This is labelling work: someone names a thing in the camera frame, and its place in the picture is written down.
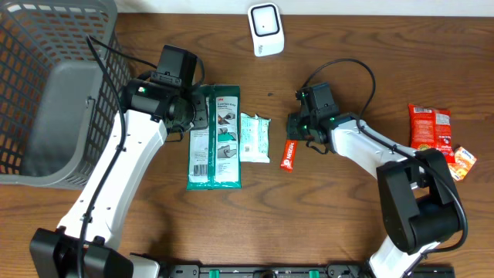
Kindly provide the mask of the green and white package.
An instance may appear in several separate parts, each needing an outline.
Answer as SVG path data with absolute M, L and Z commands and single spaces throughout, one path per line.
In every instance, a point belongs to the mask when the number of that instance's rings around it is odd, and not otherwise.
M 240 86 L 207 85 L 203 97 L 208 126 L 190 132 L 187 190 L 240 189 Z

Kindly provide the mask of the red and white snack packet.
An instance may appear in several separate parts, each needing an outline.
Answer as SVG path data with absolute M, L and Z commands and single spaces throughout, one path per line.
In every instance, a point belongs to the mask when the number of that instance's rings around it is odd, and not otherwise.
M 283 159 L 280 163 L 280 168 L 291 173 L 293 171 L 293 162 L 296 154 L 298 141 L 287 140 L 283 153 Z

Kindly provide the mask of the light green wipes pack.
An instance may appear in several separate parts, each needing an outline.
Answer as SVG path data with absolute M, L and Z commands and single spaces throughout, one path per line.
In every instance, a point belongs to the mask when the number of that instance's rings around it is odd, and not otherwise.
M 269 124 L 271 120 L 241 113 L 240 161 L 266 163 L 269 158 Z

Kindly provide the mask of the red snack bag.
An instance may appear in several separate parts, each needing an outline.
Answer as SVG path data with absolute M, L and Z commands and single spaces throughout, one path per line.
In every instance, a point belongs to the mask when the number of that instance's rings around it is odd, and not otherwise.
M 408 110 L 411 121 L 411 147 L 420 151 L 437 149 L 443 153 L 447 163 L 454 164 L 451 112 L 414 104 L 408 104 Z

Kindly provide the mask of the orange and white snack packet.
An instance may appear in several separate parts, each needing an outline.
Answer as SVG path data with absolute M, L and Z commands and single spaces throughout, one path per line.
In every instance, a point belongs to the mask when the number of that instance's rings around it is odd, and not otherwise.
M 454 152 L 455 162 L 448 165 L 455 181 L 461 181 L 470 172 L 477 158 L 464 147 L 458 147 Z

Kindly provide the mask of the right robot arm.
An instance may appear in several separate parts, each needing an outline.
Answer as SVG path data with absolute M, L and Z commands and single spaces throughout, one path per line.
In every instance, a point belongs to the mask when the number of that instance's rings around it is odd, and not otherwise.
M 432 276 L 419 270 L 441 243 L 468 233 L 465 210 L 438 150 L 403 147 L 374 131 L 356 114 L 342 114 L 328 83 L 296 91 L 300 110 L 288 117 L 287 137 L 320 154 L 348 158 L 377 180 L 385 240 L 364 266 L 342 266 L 359 277 Z

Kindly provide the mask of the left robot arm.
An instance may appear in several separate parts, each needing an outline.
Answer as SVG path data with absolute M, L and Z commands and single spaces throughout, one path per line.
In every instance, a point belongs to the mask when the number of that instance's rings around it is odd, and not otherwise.
M 125 218 L 147 167 L 171 133 L 208 126 L 195 79 L 202 60 L 166 45 L 153 70 L 115 90 L 112 131 L 86 187 L 56 230 L 37 229 L 29 251 L 40 277 L 159 277 L 145 255 L 118 252 Z

